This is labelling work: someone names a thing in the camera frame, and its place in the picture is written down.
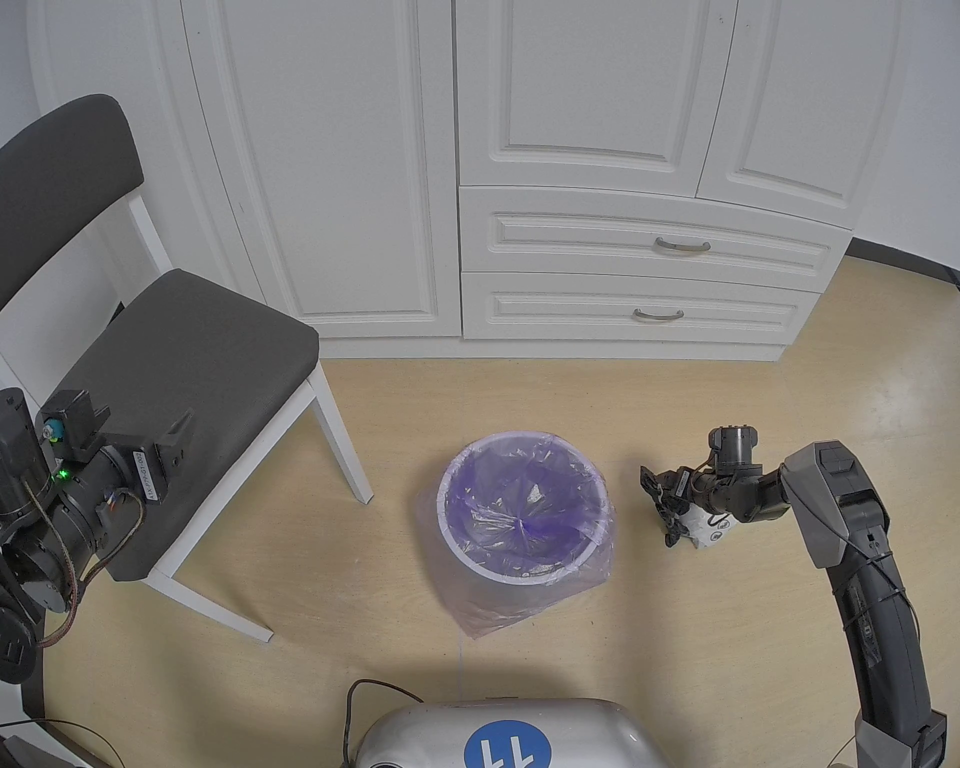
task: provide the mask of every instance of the drawer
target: drawer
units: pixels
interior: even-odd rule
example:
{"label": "drawer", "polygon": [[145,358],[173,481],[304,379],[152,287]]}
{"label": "drawer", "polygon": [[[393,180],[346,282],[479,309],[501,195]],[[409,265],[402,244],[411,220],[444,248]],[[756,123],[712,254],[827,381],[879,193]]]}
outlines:
{"label": "drawer", "polygon": [[[791,344],[819,294],[672,277],[463,273],[467,339]],[[637,317],[635,310],[652,317]]]}
{"label": "drawer", "polygon": [[840,227],[713,201],[558,187],[460,188],[466,272],[683,277],[822,293],[850,240]]}

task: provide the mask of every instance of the chair seat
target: chair seat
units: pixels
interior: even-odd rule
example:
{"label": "chair seat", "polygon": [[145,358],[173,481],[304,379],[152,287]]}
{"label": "chair seat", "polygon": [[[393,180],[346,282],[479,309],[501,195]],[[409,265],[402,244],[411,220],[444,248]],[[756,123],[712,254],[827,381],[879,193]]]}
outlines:
{"label": "chair seat", "polygon": [[[316,368],[318,352],[313,328],[182,270],[157,279],[107,327],[60,389],[87,389],[94,407],[108,405],[107,432],[158,438],[187,408],[196,412],[180,474],[108,566],[114,579],[146,577]],[[108,546],[135,520],[127,506]]]}

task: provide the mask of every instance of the trash bin with purple liner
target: trash bin with purple liner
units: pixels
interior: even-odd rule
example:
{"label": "trash bin with purple liner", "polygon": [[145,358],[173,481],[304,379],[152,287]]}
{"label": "trash bin with purple liner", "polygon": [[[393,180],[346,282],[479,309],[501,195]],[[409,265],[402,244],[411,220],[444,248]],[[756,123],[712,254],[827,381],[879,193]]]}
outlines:
{"label": "trash bin with purple liner", "polygon": [[437,591],[473,637],[607,580],[613,507],[566,440],[501,432],[468,445],[418,508]]}

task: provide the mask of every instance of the floor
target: floor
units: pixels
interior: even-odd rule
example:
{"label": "floor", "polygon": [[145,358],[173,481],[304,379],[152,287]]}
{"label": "floor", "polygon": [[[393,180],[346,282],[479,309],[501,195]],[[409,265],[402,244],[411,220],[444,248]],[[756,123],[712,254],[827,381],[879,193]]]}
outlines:
{"label": "floor", "polygon": [[[259,644],[101,578],[47,654],[48,712],[102,732],[129,768],[336,768],[344,695],[372,676],[433,701],[612,699],[678,768],[819,768],[852,734],[858,702],[826,576],[796,524],[667,550],[636,480],[641,463],[699,464],[711,427],[747,422],[770,466],[813,440],[840,439],[861,459],[893,519],[934,706],[960,718],[958,329],[952,285],[846,259],[777,364],[330,362],[370,507],[307,415],[181,571],[275,638]],[[615,568],[604,586],[473,641],[438,602],[411,518],[461,446],[505,429],[556,432],[603,471]],[[354,732],[401,704],[363,691]],[[854,762],[851,749],[843,757]]]}

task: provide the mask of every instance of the blue circular logo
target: blue circular logo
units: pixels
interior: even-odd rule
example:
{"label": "blue circular logo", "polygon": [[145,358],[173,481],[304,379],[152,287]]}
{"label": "blue circular logo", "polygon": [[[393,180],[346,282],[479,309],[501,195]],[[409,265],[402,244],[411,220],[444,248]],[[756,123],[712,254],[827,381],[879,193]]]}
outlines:
{"label": "blue circular logo", "polygon": [[464,748],[467,768],[547,768],[550,742],[519,720],[497,720],[473,732]]}

